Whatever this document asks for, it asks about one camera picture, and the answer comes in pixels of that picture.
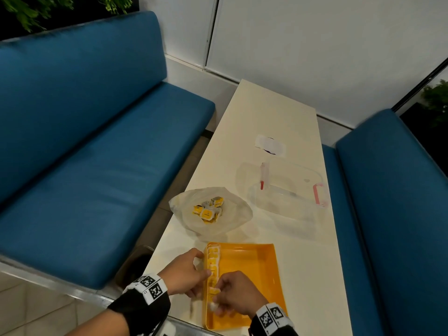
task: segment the bench backrest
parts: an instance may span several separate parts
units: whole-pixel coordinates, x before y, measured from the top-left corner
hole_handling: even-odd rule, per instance
[[[390,110],[336,144],[395,335],[448,331],[448,179]]]
[[[0,203],[165,78],[150,11],[0,44]]]

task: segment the person's left hand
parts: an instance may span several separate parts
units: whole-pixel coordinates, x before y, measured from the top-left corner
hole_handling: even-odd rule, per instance
[[[169,295],[186,294],[190,298],[200,295],[203,290],[203,282],[211,275],[211,271],[198,271],[193,265],[195,258],[204,258],[204,254],[197,248],[192,248],[177,256],[159,272]]]

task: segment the hand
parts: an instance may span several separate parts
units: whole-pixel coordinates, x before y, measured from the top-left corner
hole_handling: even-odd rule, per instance
[[[269,303],[254,283],[241,271],[221,275],[215,287],[221,290],[213,298],[213,301],[219,304],[215,311],[218,316],[222,316],[226,311],[231,313],[235,310],[242,315],[249,315],[252,319],[258,309]]]
[[[169,295],[186,294],[194,298],[202,293],[203,282],[211,275],[211,271],[198,271],[193,265],[195,258],[204,258],[204,254],[197,248],[192,248],[177,256],[159,272],[159,277],[164,280]]]

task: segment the green plant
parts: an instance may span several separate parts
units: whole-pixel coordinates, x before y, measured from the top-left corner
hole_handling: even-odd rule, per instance
[[[22,27],[32,32],[35,27],[45,29],[39,25],[39,18],[48,19],[50,11],[57,7],[73,9],[73,0],[1,0],[7,11],[14,13]],[[131,7],[131,0],[98,0],[106,6],[112,14],[118,14],[118,10],[126,14],[126,9]]]
[[[434,114],[432,127],[448,123],[448,82],[440,80],[435,87],[425,86],[422,98],[427,102],[423,107]]]

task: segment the beige floor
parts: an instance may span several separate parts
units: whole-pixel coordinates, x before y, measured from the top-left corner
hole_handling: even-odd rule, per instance
[[[157,246],[172,215],[168,201],[185,190],[208,143],[209,139],[199,138],[136,246]],[[2,336],[63,336],[101,311],[97,306],[0,272]]]

